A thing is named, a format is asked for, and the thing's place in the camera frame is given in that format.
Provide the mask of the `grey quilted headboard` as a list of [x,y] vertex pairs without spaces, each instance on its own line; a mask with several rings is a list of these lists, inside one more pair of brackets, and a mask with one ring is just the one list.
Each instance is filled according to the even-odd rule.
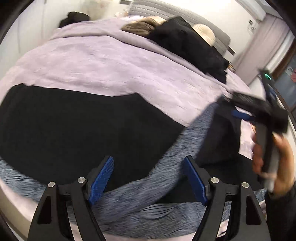
[[177,6],[173,6],[168,3],[164,3],[163,1],[132,1],[128,14],[138,15],[138,16],[160,16],[163,19],[170,19],[175,16],[182,17],[185,21],[187,21],[191,26],[196,24],[204,24],[208,26],[215,34],[215,42],[214,47],[217,51],[224,55],[226,52],[229,52],[231,55],[234,55],[235,52],[229,47],[230,37],[224,33],[220,28],[216,25],[208,21],[192,11],[179,8]]

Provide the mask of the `black garment beside bed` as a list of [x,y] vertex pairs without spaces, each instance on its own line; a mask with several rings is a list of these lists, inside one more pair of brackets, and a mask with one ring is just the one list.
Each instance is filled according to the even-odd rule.
[[89,20],[90,20],[90,17],[88,15],[84,13],[72,11],[68,13],[67,18],[60,21],[58,28],[62,28],[70,24],[75,24],[75,23],[89,21]]

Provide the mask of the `black clothes pile on bed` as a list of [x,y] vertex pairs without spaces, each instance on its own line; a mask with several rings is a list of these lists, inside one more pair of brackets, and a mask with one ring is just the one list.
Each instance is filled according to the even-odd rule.
[[148,36],[159,46],[185,59],[204,74],[226,83],[226,60],[182,17],[177,16],[156,27]]

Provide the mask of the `lilac curtain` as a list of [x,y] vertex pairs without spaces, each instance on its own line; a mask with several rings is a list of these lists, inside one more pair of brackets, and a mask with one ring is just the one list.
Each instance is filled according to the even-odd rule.
[[245,49],[233,60],[235,74],[249,85],[276,54],[289,31],[284,20],[267,14]]

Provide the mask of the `lilac plush bed blanket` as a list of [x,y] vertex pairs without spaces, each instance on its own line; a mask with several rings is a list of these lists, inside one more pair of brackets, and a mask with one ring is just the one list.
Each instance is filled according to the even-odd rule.
[[[124,32],[122,19],[82,22],[58,29],[22,56],[1,80],[1,103],[19,84],[103,96],[137,93],[188,127],[205,108],[232,92],[250,93],[226,69],[226,83],[204,74],[152,40]],[[239,154],[251,158],[251,125],[240,120]]]

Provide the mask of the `round cream cushion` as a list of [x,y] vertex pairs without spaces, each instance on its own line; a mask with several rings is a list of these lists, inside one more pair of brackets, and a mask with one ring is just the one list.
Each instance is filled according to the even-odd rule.
[[213,46],[215,43],[215,34],[214,32],[204,24],[195,24],[193,25],[193,30],[200,35],[210,46]]

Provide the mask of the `dark framed window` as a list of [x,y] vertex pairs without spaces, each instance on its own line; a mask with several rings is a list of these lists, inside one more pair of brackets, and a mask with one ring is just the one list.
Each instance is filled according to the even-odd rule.
[[295,118],[295,39],[272,75],[280,100],[283,100],[283,105]]

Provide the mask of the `brown knitted garment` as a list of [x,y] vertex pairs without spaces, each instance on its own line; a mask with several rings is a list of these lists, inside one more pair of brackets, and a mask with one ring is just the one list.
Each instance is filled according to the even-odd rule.
[[138,36],[147,37],[156,27],[162,25],[164,22],[166,22],[166,20],[160,16],[148,16],[136,21],[131,21],[121,27],[121,30]]

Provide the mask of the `black pants with patterned side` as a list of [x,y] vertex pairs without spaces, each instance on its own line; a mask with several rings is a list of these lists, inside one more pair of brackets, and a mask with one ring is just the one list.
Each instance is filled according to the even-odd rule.
[[46,184],[69,184],[106,156],[114,170],[93,206],[103,232],[130,238],[194,233],[205,208],[182,168],[185,156],[224,183],[263,187],[239,154],[240,120],[221,100],[188,127],[137,93],[103,96],[19,84],[1,103],[1,179],[39,201]]

